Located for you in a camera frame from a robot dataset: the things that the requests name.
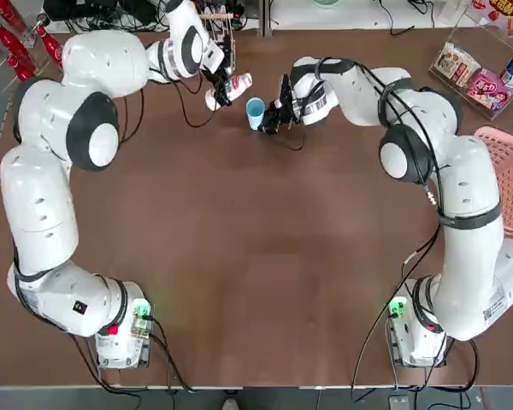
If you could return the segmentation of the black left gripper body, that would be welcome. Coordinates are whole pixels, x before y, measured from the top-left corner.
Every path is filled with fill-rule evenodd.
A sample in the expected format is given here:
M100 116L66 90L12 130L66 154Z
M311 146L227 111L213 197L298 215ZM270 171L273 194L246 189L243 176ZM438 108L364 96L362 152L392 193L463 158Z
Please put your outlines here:
M219 67L214 73L204 67L202 74L211 84L212 92L230 92L233 90L232 72L228 67Z

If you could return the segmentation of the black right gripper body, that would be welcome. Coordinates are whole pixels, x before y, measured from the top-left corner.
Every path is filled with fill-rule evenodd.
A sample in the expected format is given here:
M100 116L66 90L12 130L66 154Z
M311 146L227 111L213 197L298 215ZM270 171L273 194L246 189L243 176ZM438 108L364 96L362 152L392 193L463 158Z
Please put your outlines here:
M294 96L291 81L287 74L280 77L280 93L274 102L277 111L277 118L281 125L299 123L299 114L296 113L295 104L297 98Z

